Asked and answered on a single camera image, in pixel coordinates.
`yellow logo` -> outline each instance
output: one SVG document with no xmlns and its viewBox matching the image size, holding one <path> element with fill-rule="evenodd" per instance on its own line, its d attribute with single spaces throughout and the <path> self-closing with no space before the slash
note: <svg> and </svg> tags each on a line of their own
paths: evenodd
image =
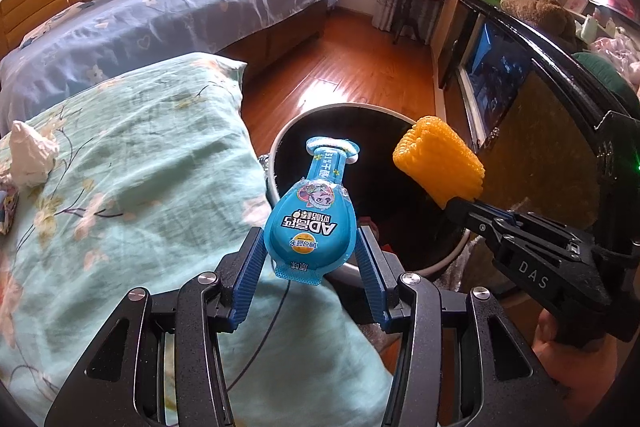
<svg viewBox="0 0 640 427">
<path fill-rule="evenodd" d="M 289 246 L 294 252 L 311 253 L 318 247 L 318 243 L 313 235 L 302 232 L 293 236 L 289 241 Z"/>
</svg>

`blue bed sheet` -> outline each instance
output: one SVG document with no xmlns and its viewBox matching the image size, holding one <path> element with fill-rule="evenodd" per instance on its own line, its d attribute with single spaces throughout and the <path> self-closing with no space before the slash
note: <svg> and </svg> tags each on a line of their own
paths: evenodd
<svg viewBox="0 0 640 427">
<path fill-rule="evenodd" d="M 95 0 L 0 62 L 0 135 L 103 80 L 187 53 L 216 53 L 316 1 Z"/>
</svg>

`brown stuffed toy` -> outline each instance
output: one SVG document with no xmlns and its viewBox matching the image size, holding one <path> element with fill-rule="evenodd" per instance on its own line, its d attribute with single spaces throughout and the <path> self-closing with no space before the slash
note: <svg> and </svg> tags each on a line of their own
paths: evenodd
<svg viewBox="0 0 640 427">
<path fill-rule="evenodd" d="M 539 29 L 566 52 L 578 51 L 574 18 L 558 0 L 501 0 L 500 8 Z"/>
</svg>

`metal screw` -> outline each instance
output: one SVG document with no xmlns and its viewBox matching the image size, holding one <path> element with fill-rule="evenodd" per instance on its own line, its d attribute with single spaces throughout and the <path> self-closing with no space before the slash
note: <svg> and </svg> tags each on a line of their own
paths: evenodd
<svg viewBox="0 0 640 427">
<path fill-rule="evenodd" d="M 491 292 L 484 286 L 476 286 L 471 290 L 471 293 L 473 293 L 476 299 L 480 299 L 481 301 L 486 301 L 491 297 Z"/>
<path fill-rule="evenodd" d="M 198 275 L 198 282 L 200 284 L 213 284 L 218 281 L 218 276 L 213 272 L 203 272 Z"/>
<path fill-rule="evenodd" d="M 127 297 L 130 301 L 136 302 L 145 298 L 146 290 L 144 288 L 133 288 Z"/>
<path fill-rule="evenodd" d="M 400 276 L 400 280 L 404 284 L 418 284 L 421 279 L 422 278 L 417 273 L 414 273 L 414 272 L 404 272 Z"/>
</svg>

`bed sheet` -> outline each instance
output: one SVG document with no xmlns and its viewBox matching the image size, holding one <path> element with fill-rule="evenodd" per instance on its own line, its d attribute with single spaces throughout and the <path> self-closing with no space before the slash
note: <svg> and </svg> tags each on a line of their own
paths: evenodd
<svg viewBox="0 0 640 427">
<path fill-rule="evenodd" d="M 0 62 L 0 136 L 12 121 L 107 78 L 191 52 L 215 53 L 316 1 L 94 0 Z"/>
<path fill-rule="evenodd" d="M 30 120 L 61 152 L 0 240 L 0 378 L 37 425 L 130 288 L 178 288 L 265 223 L 264 174 L 239 116 L 242 67 L 173 58 Z M 0 164 L 8 154 L 5 137 Z M 229 385 L 247 367 L 230 391 L 238 426 L 380 425 L 392 377 L 326 283 L 288 285 L 267 261 L 247 320 L 219 340 Z M 172 378 L 167 365 L 168 390 Z"/>
</svg>

